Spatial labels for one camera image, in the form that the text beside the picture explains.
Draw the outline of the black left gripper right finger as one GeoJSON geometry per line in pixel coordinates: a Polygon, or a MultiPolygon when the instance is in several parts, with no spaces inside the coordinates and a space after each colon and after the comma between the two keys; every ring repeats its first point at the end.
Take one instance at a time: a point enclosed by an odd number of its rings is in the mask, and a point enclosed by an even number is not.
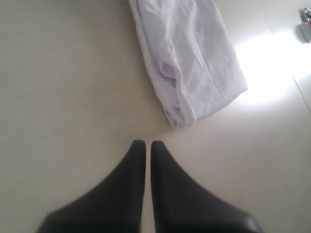
{"type": "Polygon", "coordinates": [[[157,233],[262,232],[251,214],[190,177],[162,141],[151,144],[151,192],[157,233]]]}

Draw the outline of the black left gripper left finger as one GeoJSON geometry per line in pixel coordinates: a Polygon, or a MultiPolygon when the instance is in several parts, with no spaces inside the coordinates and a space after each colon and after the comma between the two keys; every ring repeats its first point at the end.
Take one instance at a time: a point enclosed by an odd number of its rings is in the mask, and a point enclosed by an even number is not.
{"type": "Polygon", "coordinates": [[[139,233],[145,189],[146,145],[134,140],[96,187],[50,213],[39,233],[139,233]]]}

